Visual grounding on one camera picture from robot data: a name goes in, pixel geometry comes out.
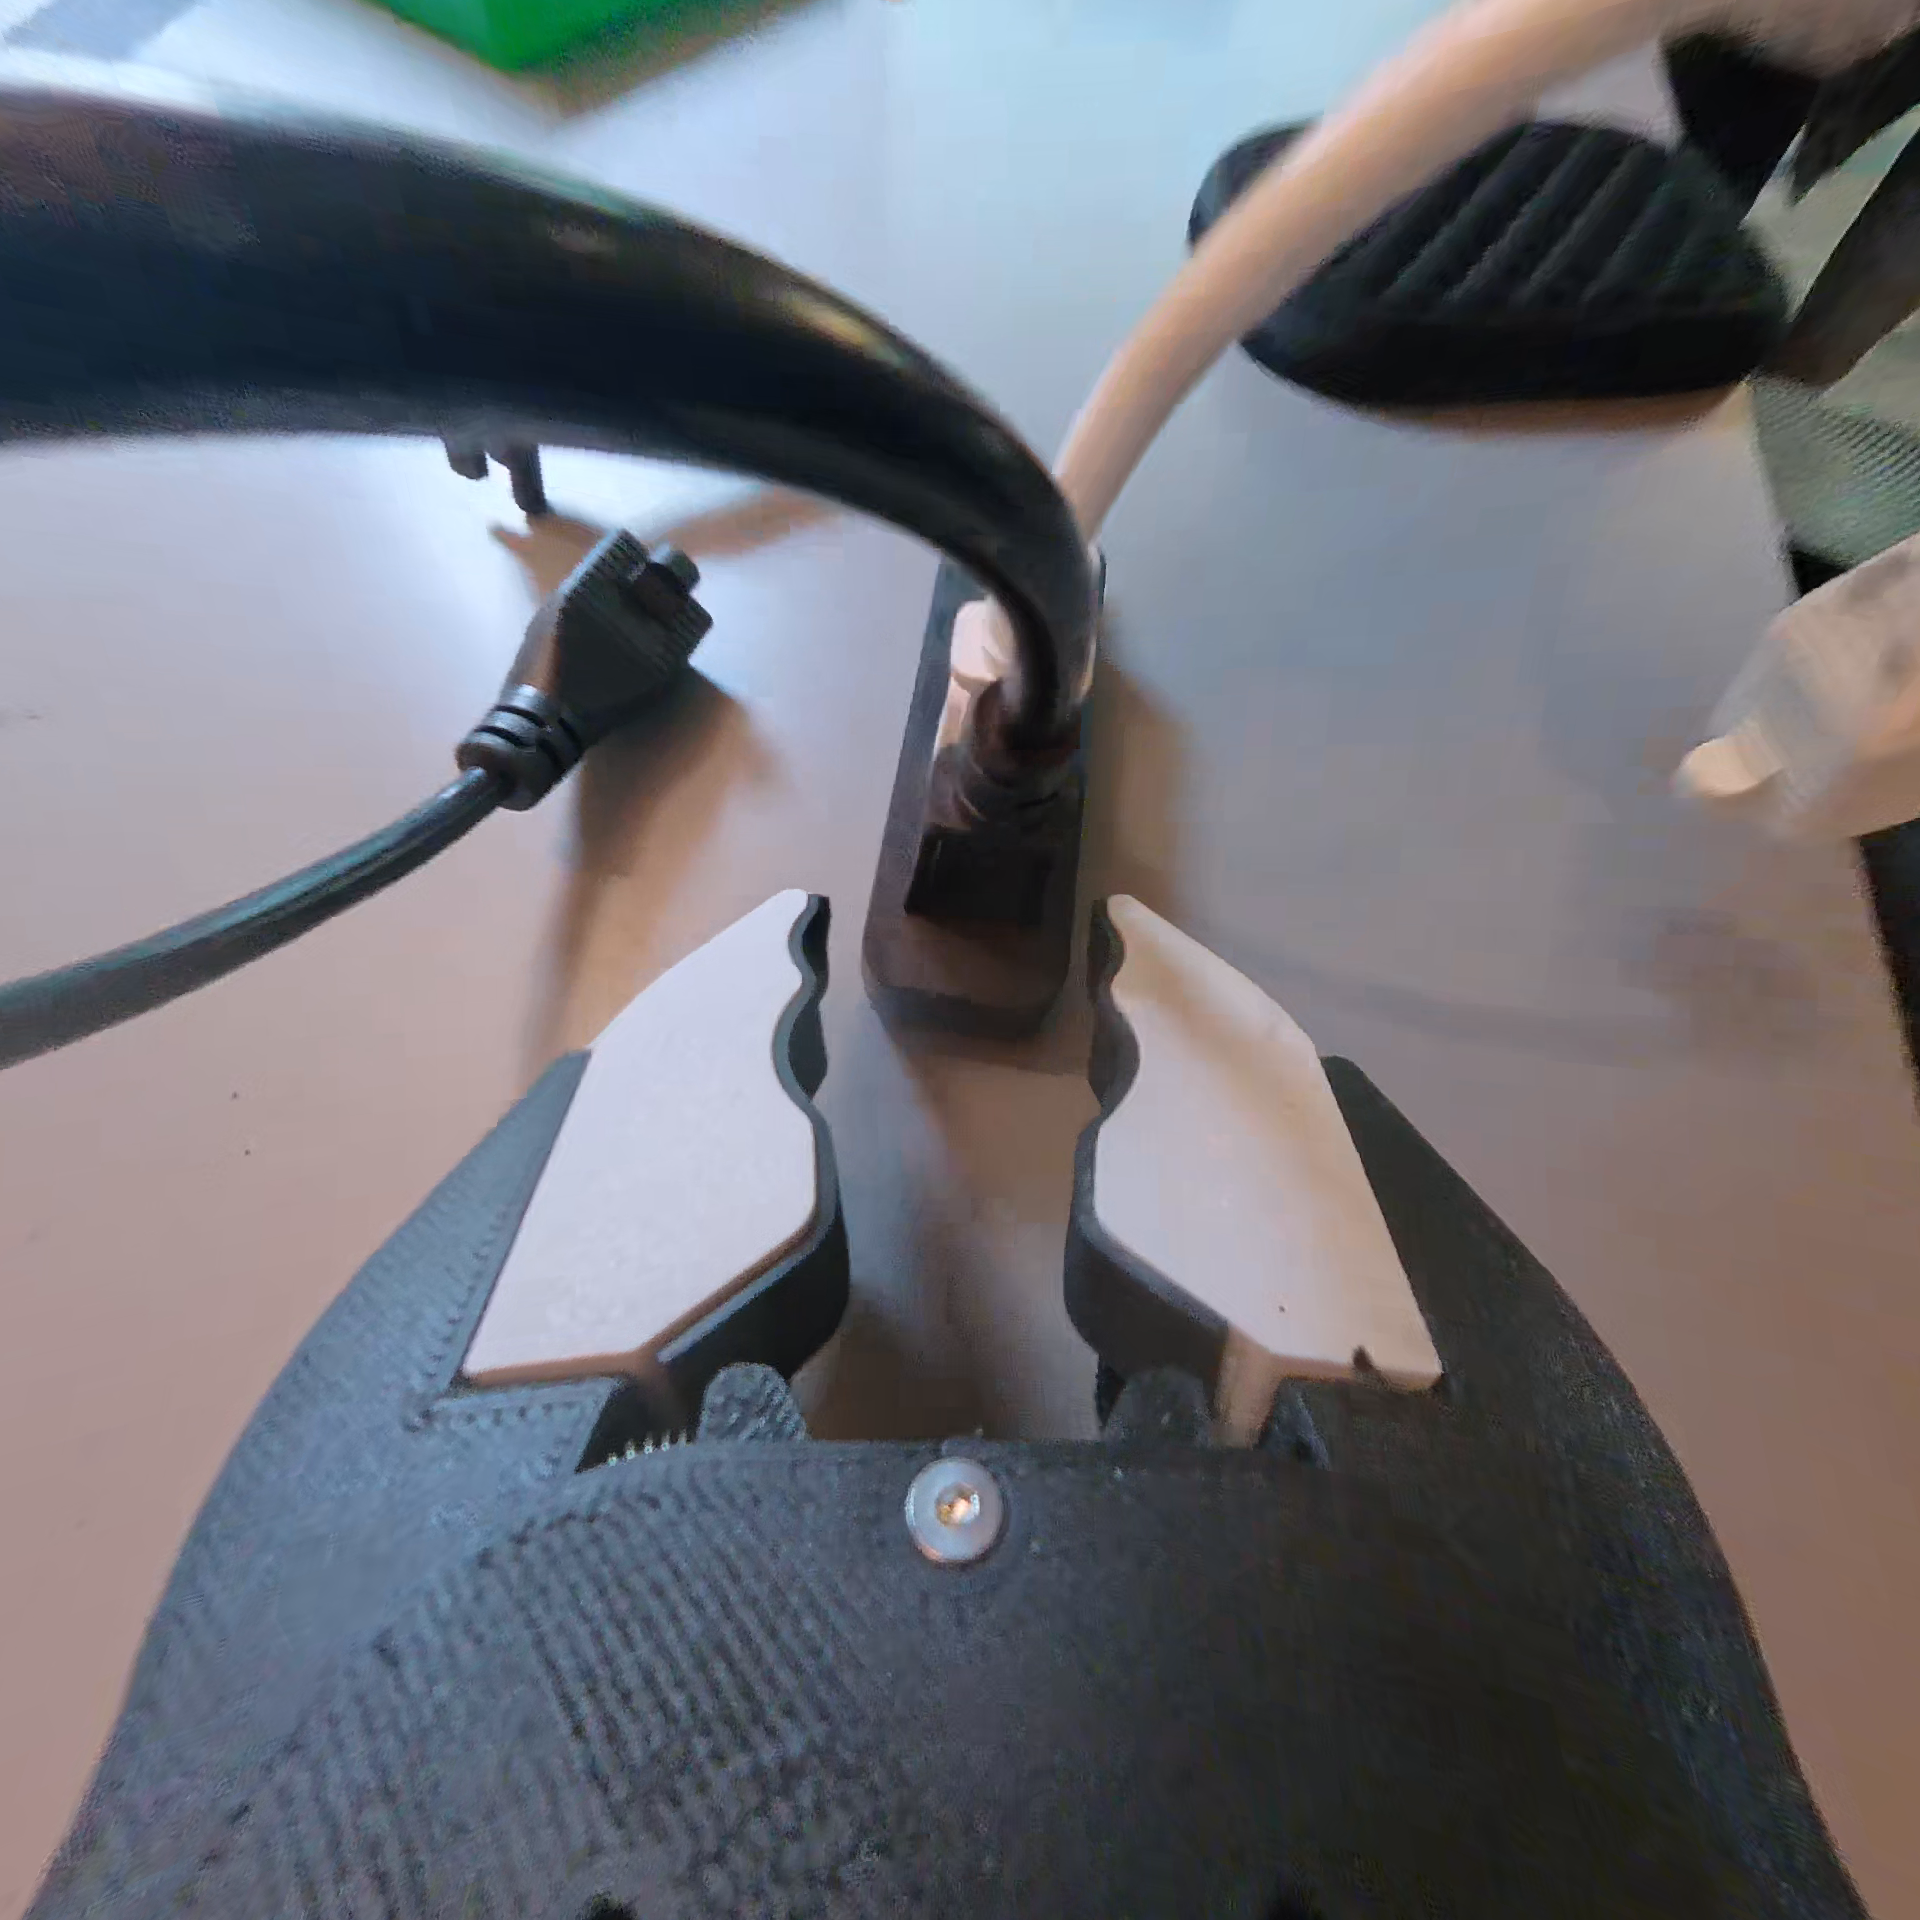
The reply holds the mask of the green storage bin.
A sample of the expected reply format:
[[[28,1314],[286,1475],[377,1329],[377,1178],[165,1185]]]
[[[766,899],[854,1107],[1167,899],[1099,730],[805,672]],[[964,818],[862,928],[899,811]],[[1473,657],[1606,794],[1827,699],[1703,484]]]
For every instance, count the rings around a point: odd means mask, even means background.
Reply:
[[[371,3],[501,76],[728,40],[789,3]]]

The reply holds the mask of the black power strip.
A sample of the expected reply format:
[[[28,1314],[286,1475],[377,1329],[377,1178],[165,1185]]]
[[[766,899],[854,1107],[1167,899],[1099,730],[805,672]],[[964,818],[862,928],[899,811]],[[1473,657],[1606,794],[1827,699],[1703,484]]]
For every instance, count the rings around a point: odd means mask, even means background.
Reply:
[[[1069,972],[1087,747],[1071,749],[1062,790],[1032,825],[981,844],[928,821],[928,790],[941,785],[936,738],[953,625],[981,600],[960,566],[936,566],[862,930],[862,972],[892,1027],[1027,1040],[1052,1018]]]

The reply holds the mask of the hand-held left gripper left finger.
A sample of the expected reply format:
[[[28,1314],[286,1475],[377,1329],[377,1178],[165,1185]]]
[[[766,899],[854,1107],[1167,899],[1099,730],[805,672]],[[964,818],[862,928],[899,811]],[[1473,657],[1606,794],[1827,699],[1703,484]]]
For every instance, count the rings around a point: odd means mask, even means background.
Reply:
[[[832,913],[779,892],[585,1050],[463,1356],[472,1385],[795,1377],[848,1308],[825,1078]]]

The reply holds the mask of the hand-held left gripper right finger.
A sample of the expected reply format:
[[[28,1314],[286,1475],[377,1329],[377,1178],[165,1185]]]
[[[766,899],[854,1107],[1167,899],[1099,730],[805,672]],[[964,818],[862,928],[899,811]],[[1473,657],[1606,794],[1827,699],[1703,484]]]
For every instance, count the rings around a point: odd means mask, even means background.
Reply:
[[[1119,1381],[1174,1371],[1251,1448],[1284,1385],[1427,1393],[1444,1363],[1305,1030],[1134,896],[1087,936],[1095,1117],[1065,1308]]]

